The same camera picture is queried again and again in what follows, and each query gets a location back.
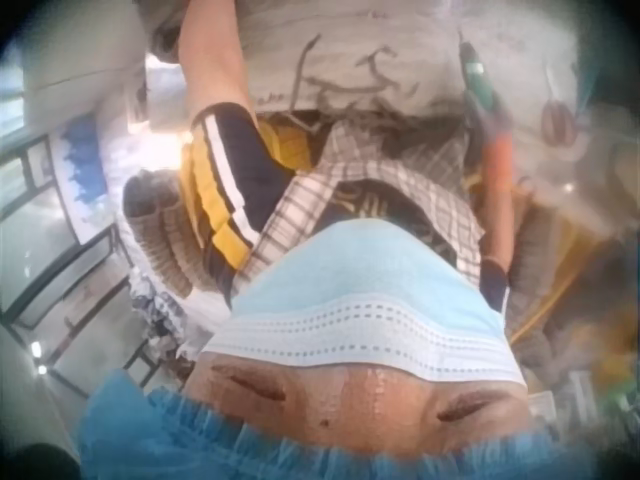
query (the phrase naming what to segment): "plaid shirt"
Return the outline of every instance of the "plaid shirt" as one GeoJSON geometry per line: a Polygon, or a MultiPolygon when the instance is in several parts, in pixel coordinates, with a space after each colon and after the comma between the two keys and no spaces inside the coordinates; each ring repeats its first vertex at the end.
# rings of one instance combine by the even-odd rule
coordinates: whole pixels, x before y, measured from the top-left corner
{"type": "Polygon", "coordinates": [[[391,185],[418,205],[455,251],[458,271],[478,286],[481,261],[478,242],[483,231],[460,195],[466,142],[461,129],[437,152],[414,149],[398,160],[390,160],[382,153],[381,135],[348,120],[337,122],[318,166],[311,173],[297,174],[289,184],[258,242],[236,273],[232,296],[312,235],[341,182],[360,180],[391,185]]]}

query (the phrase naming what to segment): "person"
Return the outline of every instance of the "person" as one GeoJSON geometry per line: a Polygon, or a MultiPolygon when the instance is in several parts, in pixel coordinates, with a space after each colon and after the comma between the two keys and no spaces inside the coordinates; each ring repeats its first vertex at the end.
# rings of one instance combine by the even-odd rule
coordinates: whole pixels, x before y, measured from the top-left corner
{"type": "Polygon", "coordinates": [[[179,40],[194,135],[183,186],[231,319],[180,393],[145,397],[116,372],[94,394],[79,435],[87,478],[512,478],[586,465],[556,465],[504,334],[504,108],[468,98],[485,141],[484,236],[468,203],[349,126],[334,127],[315,171],[290,172],[260,139],[235,8],[191,0],[179,40]]]}

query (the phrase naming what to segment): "light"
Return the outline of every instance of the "light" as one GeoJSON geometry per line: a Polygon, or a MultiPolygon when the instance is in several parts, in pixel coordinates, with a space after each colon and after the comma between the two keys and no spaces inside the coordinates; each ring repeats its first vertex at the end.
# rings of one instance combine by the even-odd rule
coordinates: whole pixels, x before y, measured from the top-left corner
{"type": "Polygon", "coordinates": [[[33,342],[31,344],[31,354],[35,358],[42,357],[42,346],[40,345],[40,342],[33,342]]]}

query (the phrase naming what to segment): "skin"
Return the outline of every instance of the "skin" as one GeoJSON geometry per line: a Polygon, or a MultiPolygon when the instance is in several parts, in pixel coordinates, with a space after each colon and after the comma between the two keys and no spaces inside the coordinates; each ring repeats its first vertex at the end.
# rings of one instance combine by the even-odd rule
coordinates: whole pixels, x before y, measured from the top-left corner
{"type": "MultiPolygon", "coordinates": [[[[255,119],[233,0],[191,0],[179,54],[192,118],[209,105],[235,102],[255,119]]],[[[500,189],[489,193],[487,256],[506,271],[513,227],[500,219],[513,214],[510,195],[500,189]]],[[[427,382],[368,364],[292,368],[208,353],[183,393],[268,434],[400,457],[455,451],[532,428],[522,385],[427,382]]]]}

